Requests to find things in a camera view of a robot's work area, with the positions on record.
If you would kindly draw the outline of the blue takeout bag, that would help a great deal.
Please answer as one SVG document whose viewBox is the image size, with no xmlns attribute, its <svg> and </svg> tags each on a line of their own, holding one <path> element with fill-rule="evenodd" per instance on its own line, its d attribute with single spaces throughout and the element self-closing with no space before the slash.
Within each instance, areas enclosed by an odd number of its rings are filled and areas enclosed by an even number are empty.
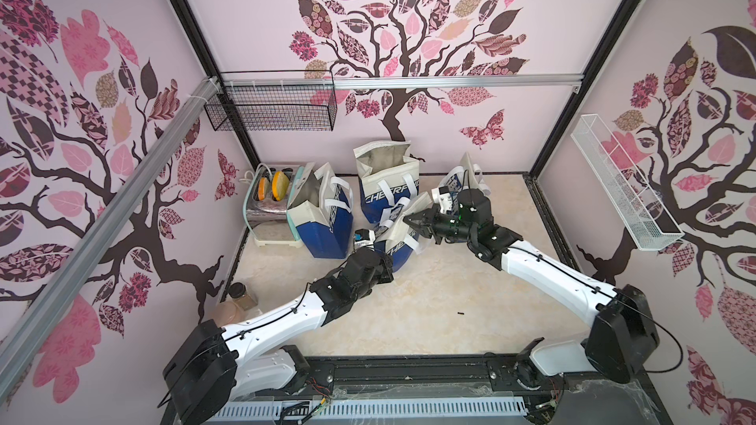
<svg viewBox="0 0 756 425">
<path fill-rule="evenodd" d="M 354 222 L 354 191 L 329 163 L 307 163 L 296 174 L 287 221 L 314 258 L 348 256 Z"/>
<path fill-rule="evenodd" d="M 395 273 L 407 263 L 413 253 L 421 251 L 421 236 L 407 225 L 405 218 L 431 206 L 431 196 L 423 192 L 413 199 L 402 197 L 385 216 L 382 216 L 377 226 L 373 248 L 391 258 Z"/>
</svg>

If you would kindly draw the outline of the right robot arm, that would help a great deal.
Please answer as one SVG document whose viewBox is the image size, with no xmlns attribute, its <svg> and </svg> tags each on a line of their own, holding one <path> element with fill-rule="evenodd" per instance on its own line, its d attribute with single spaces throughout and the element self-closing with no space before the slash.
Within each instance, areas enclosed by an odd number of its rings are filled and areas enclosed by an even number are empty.
<svg viewBox="0 0 756 425">
<path fill-rule="evenodd" d="M 523 388 L 536 390 L 544 379 L 582 372 L 627 384 L 644 372 L 665 327 L 653 318 L 643 291 L 597 281 L 543 254 L 519 233 L 495 222 L 490 200 L 480 189 L 461 191 L 457 201 L 456 214 L 446 214 L 435 203 L 407 214 L 404 222 L 437 244 L 466 244 L 476 259 L 531 283 L 589 328 L 561 340 L 536 338 L 526 346 L 515 361 Z"/>
</svg>

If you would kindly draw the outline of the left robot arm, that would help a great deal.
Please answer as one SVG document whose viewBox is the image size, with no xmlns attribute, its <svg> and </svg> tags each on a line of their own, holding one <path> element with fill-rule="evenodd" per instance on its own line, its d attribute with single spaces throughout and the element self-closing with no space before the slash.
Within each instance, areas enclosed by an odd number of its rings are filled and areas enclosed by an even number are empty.
<svg viewBox="0 0 756 425">
<path fill-rule="evenodd" d="M 390 255 L 361 247 L 291 302 L 236 324 L 208 320 L 187 336 L 163 369 L 182 424 L 203 424 L 229 401 L 261 391 L 296 392 L 309 365 L 290 341 L 346 315 L 375 285 L 394 279 Z"/>
</svg>

